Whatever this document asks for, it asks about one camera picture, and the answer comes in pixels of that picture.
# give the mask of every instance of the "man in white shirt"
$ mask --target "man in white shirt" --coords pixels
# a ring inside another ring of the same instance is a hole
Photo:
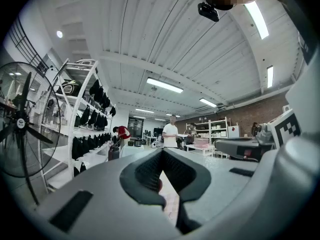
[[[178,128],[175,126],[177,117],[173,114],[170,116],[170,123],[168,123],[162,131],[164,140],[163,146],[166,148],[177,148],[176,136],[178,135]]]

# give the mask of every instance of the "person in red shirt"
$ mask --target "person in red shirt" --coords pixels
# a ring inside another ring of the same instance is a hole
[[[119,126],[119,127],[113,127],[113,133],[118,133],[117,140],[120,143],[121,149],[124,147],[124,145],[128,144],[131,138],[131,134],[127,127],[125,126]]]

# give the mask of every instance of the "brick wall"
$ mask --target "brick wall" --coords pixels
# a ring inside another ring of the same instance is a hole
[[[244,136],[244,134],[248,134],[248,136],[251,136],[251,127],[254,122],[257,122],[258,124],[267,123],[283,113],[282,107],[288,105],[285,94],[286,93],[281,93],[279,95],[263,99],[250,105],[226,110],[218,113],[218,115],[199,115],[191,119],[177,121],[176,127],[178,128],[178,132],[180,134],[183,134],[186,130],[186,123],[190,124],[191,122],[194,122],[197,124],[199,123],[199,118],[204,118],[205,116],[206,121],[203,122],[207,122],[208,120],[216,121],[220,118],[227,117],[231,119],[232,126],[235,126],[238,122],[240,128],[240,136]]]

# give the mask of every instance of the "standing fan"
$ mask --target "standing fan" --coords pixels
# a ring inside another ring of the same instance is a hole
[[[25,178],[38,204],[30,177],[48,164],[56,150],[58,99],[45,75],[24,62],[0,67],[0,80],[4,96],[0,97],[0,169]]]

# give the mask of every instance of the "railing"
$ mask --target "railing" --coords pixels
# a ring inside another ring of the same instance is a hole
[[[28,39],[24,28],[21,25],[19,17],[13,22],[9,36],[14,43],[14,46],[19,50],[28,63],[35,66],[42,73],[45,73],[49,68],[37,53],[30,40]]]

